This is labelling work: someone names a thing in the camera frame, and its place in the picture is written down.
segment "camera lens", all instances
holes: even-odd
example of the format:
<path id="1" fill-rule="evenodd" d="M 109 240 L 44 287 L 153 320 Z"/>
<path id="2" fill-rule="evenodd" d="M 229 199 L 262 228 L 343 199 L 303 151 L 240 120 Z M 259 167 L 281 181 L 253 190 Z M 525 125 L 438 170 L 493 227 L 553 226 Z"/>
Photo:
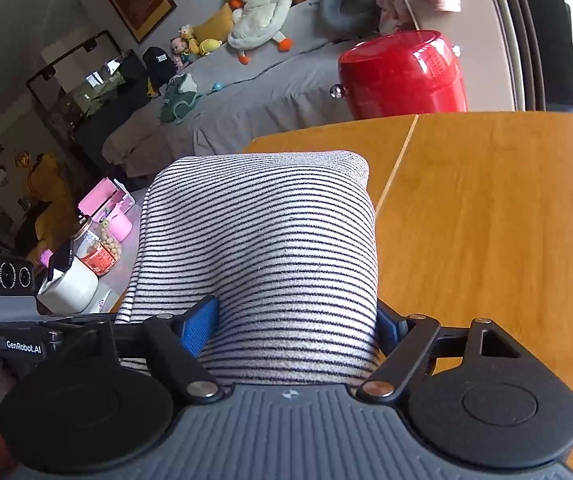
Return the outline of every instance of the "camera lens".
<path id="1" fill-rule="evenodd" d="M 15 285 L 15 267 L 8 262 L 0 266 L 0 283 L 4 288 L 13 288 Z"/>
<path id="2" fill-rule="evenodd" d="M 27 288 L 31 284 L 31 273 L 26 267 L 20 269 L 20 285 Z"/>

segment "gray gripper base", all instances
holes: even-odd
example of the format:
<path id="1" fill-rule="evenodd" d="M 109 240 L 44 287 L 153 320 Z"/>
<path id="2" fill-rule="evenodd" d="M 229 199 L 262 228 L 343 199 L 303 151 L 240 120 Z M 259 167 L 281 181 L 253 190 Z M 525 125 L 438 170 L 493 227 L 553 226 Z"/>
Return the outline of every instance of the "gray gripper base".
<path id="1" fill-rule="evenodd" d="M 563 464 L 483 473 L 420 446 L 397 412 L 345 386 L 236 386 L 191 407 L 152 451 L 110 471 L 58 476 L 20 467 L 10 480 L 573 480 Z"/>

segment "red bucket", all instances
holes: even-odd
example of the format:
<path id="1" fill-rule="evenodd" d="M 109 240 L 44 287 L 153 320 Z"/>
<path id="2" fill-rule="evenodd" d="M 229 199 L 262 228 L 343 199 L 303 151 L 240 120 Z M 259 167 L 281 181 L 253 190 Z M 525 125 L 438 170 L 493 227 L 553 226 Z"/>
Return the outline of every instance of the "red bucket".
<path id="1" fill-rule="evenodd" d="M 340 56 L 338 69 L 341 83 L 331 95 L 346 97 L 356 120 L 468 111 L 454 48 L 435 30 L 358 44 Z"/>

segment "white container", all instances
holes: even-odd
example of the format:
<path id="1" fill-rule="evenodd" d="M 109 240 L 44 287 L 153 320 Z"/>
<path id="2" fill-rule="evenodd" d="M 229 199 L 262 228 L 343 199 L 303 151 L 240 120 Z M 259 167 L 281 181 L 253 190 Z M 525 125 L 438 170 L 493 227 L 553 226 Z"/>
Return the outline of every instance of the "white container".
<path id="1" fill-rule="evenodd" d="M 57 269 L 54 278 L 46 280 L 38 292 L 38 300 L 56 316 L 71 316 L 87 308 L 98 289 L 98 277 L 79 259 L 73 258 L 64 274 Z"/>

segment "orange beak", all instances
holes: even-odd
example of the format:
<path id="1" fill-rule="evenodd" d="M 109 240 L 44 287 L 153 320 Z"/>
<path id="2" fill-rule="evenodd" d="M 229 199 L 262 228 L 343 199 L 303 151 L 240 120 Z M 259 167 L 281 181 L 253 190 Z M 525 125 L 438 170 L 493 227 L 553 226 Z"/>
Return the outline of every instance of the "orange beak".
<path id="1" fill-rule="evenodd" d="M 244 7 L 244 2 L 242 0 L 229 0 L 229 6 L 231 9 L 242 9 Z"/>

